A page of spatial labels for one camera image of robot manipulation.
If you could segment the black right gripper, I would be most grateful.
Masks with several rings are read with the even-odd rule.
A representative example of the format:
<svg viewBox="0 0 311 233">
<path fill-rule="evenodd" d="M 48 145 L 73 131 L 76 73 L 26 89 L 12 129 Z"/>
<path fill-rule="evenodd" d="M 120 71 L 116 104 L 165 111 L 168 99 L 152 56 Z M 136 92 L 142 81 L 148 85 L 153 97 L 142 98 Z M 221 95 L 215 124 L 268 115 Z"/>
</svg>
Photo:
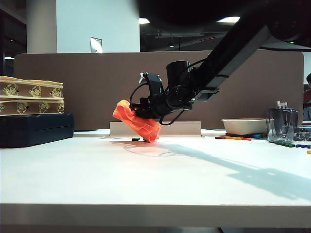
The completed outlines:
<svg viewBox="0 0 311 233">
<path fill-rule="evenodd" d="M 132 104 L 133 110 L 136 111 L 136 116 L 140 118 L 161 118 L 172 112 L 165 102 L 164 95 L 153 95 L 147 98 L 140 98 L 140 103 Z"/>
</svg>

